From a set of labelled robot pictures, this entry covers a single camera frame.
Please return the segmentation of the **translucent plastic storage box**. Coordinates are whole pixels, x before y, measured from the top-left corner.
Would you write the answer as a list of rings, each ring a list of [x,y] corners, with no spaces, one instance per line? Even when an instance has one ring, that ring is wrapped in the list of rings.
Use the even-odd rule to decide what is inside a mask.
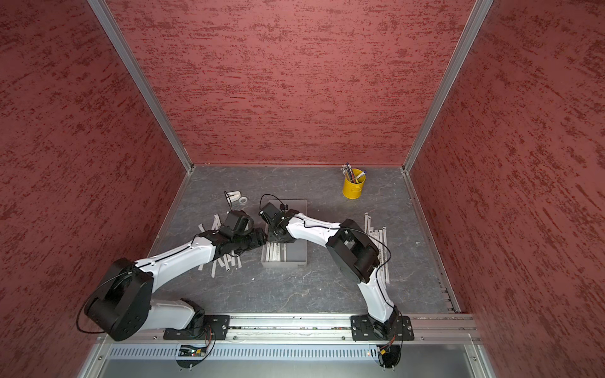
[[[285,205],[290,209],[295,209],[301,213],[307,212],[307,200],[304,199],[282,199]],[[271,199],[268,203],[272,203],[277,207],[280,207],[280,201],[277,199]],[[286,251],[284,253],[283,261],[269,261],[264,262],[264,249],[262,248],[261,263],[266,269],[275,268],[302,268],[307,266],[307,241],[297,239],[294,243],[284,243],[286,245]]]

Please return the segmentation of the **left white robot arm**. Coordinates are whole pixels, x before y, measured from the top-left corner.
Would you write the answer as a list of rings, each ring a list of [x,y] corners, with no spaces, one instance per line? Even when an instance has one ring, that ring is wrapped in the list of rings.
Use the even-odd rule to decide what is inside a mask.
[[[216,230],[195,235],[180,247],[149,258],[112,263],[81,310],[115,341],[162,329],[168,340],[201,340],[210,335],[204,309],[190,299],[165,301],[154,293],[180,275],[221,259],[262,247],[267,235],[241,210],[228,212]]]

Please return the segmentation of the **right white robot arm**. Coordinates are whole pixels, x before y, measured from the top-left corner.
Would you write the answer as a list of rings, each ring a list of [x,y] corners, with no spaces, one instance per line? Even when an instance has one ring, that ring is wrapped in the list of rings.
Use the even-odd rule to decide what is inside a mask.
[[[271,243],[305,240],[325,247],[346,278],[356,283],[366,302],[373,334],[385,340],[395,332],[400,315],[389,298],[380,270],[379,248],[351,219],[340,223],[320,221],[285,206],[268,203],[259,215],[268,226]]]

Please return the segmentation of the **pens in yellow cup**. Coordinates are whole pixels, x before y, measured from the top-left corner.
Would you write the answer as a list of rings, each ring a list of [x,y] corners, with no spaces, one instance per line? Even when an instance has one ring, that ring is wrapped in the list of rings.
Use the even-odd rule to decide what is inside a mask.
[[[361,178],[366,175],[365,171],[355,171],[349,163],[342,165],[341,171],[345,176],[346,180],[352,182],[353,184],[359,184],[361,182]]]

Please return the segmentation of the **yellow pen holder cup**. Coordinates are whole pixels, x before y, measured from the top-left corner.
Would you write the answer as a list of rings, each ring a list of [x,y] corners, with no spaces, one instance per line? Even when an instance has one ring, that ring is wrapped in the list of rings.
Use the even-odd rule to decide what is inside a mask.
[[[358,199],[362,195],[362,189],[366,182],[366,173],[360,169],[353,169],[352,172],[356,182],[345,179],[342,193],[345,198]]]

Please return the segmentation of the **right pile wrapped straw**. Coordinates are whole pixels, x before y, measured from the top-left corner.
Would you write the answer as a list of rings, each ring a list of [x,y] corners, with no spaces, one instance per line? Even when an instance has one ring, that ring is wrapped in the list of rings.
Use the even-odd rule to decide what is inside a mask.
[[[368,213],[364,214],[364,232],[370,231],[371,217]]]
[[[381,230],[381,241],[383,248],[383,262],[386,262],[389,259],[389,251],[388,251],[388,240],[387,240],[387,228],[383,227]]]
[[[372,236],[375,240],[381,240],[379,231],[375,230],[372,227],[369,228],[369,235]]]
[[[384,282],[389,285],[390,284],[390,274],[389,274],[389,264],[385,263],[383,265],[383,276],[384,276]]]

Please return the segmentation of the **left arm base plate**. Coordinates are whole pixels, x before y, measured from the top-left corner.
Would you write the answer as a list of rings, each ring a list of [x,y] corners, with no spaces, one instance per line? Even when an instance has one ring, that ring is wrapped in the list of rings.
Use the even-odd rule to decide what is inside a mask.
[[[230,316],[196,314],[184,329],[166,329],[164,340],[225,340]]]

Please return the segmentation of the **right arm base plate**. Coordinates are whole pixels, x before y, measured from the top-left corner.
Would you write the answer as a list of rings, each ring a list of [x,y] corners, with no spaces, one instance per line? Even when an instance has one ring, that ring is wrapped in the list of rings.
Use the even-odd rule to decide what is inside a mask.
[[[393,314],[385,323],[369,315],[351,316],[351,334],[354,341],[414,341],[414,330],[408,316]]]

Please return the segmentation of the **aluminium front rail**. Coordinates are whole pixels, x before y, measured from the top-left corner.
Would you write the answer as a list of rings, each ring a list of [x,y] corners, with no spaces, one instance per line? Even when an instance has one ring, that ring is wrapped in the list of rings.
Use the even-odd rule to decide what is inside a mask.
[[[390,341],[354,341],[350,314],[329,313],[232,313],[225,340],[234,344],[377,344]],[[418,345],[481,345],[483,340],[470,314],[412,314],[414,341]],[[139,331],[125,343],[201,343],[201,340],[164,340],[163,329]]]

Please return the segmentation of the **left aluminium corner post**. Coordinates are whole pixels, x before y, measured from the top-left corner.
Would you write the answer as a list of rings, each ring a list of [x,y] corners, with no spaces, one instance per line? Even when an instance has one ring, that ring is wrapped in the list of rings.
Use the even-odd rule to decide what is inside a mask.
[[[145,77],[143,70],[135,58],[134,53],[132,52],[132,49],[129,47],[129,44],[121,32],[118,23],[111,13],[107,2],[101,0],[88,0],[88,5],[91,7],[94,15],[102,26],[103,31],[106,33],[107,37],[112,43],[113,48],[118,53],[119,58],[132,77],[135,86],[137,86],[139,89],[140,94],[143,96],[143,99],[145,100],[151,113],[164,132],[165,137],[169,141],[177,157],[179,157],[179,160],[181,161],[181,164],[185,168],[187,174],[191,174],[195,168],[195,165],[192,162],[192,159],[189,157],[183,143],[181,143],[176,131],[171,125],[171,122],[165,110],[163,110],[156,94],[154,94],[151,84]]]

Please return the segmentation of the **aluminium corner post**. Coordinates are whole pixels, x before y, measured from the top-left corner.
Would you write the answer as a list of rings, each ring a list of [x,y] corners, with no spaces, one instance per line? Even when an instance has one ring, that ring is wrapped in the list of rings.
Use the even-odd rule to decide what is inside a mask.
[[[156,94],[154,94],[151,84],[145,77],[143,70],[135,58],[134,53],[132,52],[132,49],[129,47],[129,44],[121,32],[118,23],[111,13],[107,2],[101,0],[88,0],[88,5],[91,7],[94,15],[102,26],[103,31],[106,33],[107,37],[112,43],[113,48],[118,53],[119,58],[132,77],[135,86],[137,86],[139,89],[140,94],[143,96],[143,99],[145,100],[151,113],[164,132],[165,137],[169,141],[177,157],[179,157],[179,160],[181,161],[181,164],[185,168],[187,174],[191,174],[195,168],[195,165],[192,162],[192,159],[189,157],[183,143],[181,143],[176,131],[171,125],[171,122],[165,110],[163,110]]]
[[[438,117],[441,108],[444,105],[461,68],[463,67],[464,62],[466,61],[466,57],[474,44],[477,34],[479,33],[492,5],[493,0],[477,0],[471,9],[469,18],[465,27],[463,28],[460,38],[458,39],[455,50],[452,53],[450,61],[447,65],[447,69],[445,70],[439,87],[436,90],[427,115],[425,116],[414,143],[412,144],[411,150],[403,163],[403,172],[407,176],[411,176],[414,163],[418,159],[422,147],[431,132],[436,118]]]

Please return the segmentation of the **right aluminium corner post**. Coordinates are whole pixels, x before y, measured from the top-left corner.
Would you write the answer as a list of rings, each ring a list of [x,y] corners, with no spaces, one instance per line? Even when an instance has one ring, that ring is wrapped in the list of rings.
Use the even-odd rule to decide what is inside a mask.
[[[422,147],[431,132],[436,118],[438,117],[441,108],[444,105],[461,68],[463,67],[464,62],[466,61],[466,57],[474,44],[477,34],[479,33],[492,5],[493,0],[477,0],[471,9],[469,18],[465,27],[463,28],[460,38],[458,39],[455,50],[452,53],[450,61],[447,65],[447,69],[445,70],[439,87],[436,90],[427,115],[425,116],[414,143],[412,144],[411,150],[403,163],[403,172],[407,176],[411,176],[414,163],[418,159]]]

